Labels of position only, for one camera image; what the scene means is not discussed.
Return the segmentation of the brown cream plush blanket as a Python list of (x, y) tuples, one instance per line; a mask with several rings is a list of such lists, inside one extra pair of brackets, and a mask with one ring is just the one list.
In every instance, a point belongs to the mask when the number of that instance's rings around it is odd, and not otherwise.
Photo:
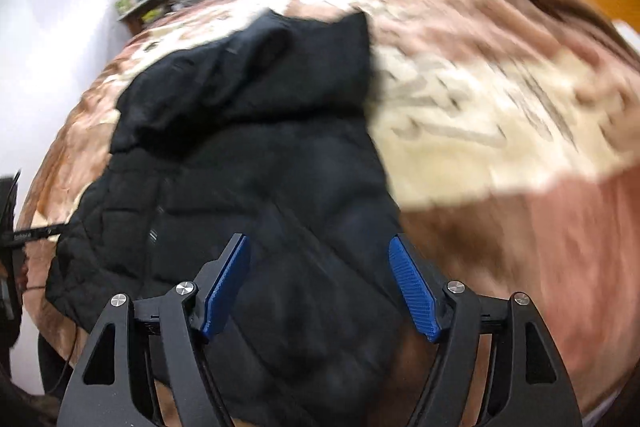
[[(639, 149), (608, 136), (638, 104), (639, 57), (582, 0), (205, 0), (134, 37), (67, 117), (21, 225), (70, 219), (111, 158), (117, 102), (165, 56), (275, 12), (370, 35), (364, 118), (399, 230), (476, 291), (532, 297), (579, 410), (608, 408), (639, 360)], [(28, 248), (26, 307), (74, 355), (83, 329), (46, 297), (58, 239)]]

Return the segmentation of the black puffer jacket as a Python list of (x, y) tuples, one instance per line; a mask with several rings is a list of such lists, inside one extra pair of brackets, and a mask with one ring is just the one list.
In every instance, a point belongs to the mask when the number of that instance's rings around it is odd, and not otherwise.
[(163, 294), (243, 233), (250, 271), (206, 349), (231, 414), (405, 425), (427, 356), (387, 258), (399, 215), (364, 118), (370, 79), (360, 12), (267, 12), (145, 69), (58, 240), (49, 303), (92, 329), (111, 295)]

